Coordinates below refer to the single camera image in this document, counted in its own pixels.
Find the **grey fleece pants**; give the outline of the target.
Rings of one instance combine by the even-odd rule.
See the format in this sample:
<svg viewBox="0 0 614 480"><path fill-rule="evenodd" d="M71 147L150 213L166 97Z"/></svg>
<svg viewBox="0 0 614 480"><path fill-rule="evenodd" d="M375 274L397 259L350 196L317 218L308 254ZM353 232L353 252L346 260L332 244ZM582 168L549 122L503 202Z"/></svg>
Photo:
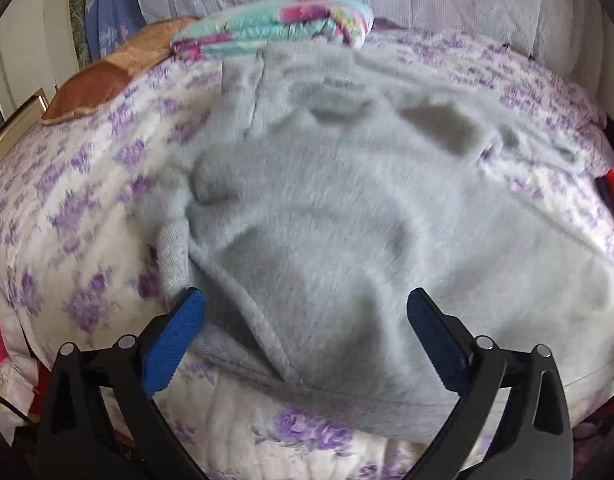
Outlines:
<svg viewBox="0 0 614 480"><path fill-rule="evenodd" d="M223 64L222 92L138 209L203 356L308 411L427 441L450 408L407 319L421 287L506 348L546 344L568 400L614 379L614 260L478 169L578 177L570 136L423 66L320 44Z"/></svg>

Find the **pink floral cloth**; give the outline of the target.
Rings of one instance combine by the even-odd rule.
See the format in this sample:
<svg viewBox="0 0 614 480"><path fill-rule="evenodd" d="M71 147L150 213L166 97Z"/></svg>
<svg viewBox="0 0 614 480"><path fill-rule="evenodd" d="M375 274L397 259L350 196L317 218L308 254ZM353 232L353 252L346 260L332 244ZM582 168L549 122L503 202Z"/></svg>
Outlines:
<svg viewBox="0 0 614 480"><path fill-rule="evenodd" d="M22 348L8 350L8 336L0 323L0 397L27 415L36 395L37 361L28 353L24 340Z"/></svg>

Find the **purple floral bedsheet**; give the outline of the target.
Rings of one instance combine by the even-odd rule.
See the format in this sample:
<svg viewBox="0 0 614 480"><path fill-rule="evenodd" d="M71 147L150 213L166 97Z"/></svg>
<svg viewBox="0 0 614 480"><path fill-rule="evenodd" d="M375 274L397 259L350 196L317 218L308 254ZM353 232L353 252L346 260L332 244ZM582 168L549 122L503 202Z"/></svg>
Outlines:
<svg viewBox="0 0 614 480"><path fill-rule="evenodd" d="M488 146L488 181L543 212L614 266L614 220L594 177L613 166L604 114L576 84L523 55L456 32L372 32L364 52L478 91L570 148L574 169ZM28 408L37 363L68 340L112 344L162 310L156 262L133 208L221 92L217 62L167 60L88 118L38 127L0 163L0 325L11 359L0 393ZM286 406L187 356L159 408L215 479L398 479L424 441L374 437Z"/></svg>

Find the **brown satin pillow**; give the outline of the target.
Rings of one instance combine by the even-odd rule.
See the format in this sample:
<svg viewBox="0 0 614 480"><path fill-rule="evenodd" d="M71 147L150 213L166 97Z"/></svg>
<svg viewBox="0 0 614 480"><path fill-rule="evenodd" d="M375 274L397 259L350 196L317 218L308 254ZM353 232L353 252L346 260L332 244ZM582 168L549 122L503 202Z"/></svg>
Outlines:
<svg viewBox="0 0 614 480"><path fill-rule="evenodd" d="M113 53L86 66L56 92L41 116L43 125L93 115L116 99L128 85L172 55L171 41L198 18L172 18L146 25Z"/></svg>

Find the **blue patterned cloth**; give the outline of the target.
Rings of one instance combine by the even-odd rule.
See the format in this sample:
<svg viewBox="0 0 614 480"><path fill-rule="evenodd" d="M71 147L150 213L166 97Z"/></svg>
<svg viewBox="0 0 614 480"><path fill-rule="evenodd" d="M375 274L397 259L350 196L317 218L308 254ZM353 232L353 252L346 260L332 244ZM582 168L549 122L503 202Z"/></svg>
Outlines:
<svg viewBox="0 0 614 480"><path fill-rule="evenodd" d="M145 25L138 0L86 0L84 30L93 61L110 55Z"/></svg>

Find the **colourful floral folded blanket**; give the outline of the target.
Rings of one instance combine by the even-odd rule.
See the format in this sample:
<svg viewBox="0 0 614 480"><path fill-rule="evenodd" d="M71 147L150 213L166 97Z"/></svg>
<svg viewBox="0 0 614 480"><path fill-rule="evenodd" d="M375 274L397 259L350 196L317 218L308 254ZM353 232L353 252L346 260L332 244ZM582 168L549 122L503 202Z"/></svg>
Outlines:
<svg viewBox="0 0 614 480"><path fill-rule="evenodd" d="M264 0L188 24L173 36L171 49L189 61L245 55L276 42L359 49L373 23L373 10L358 0Z"/></svg>

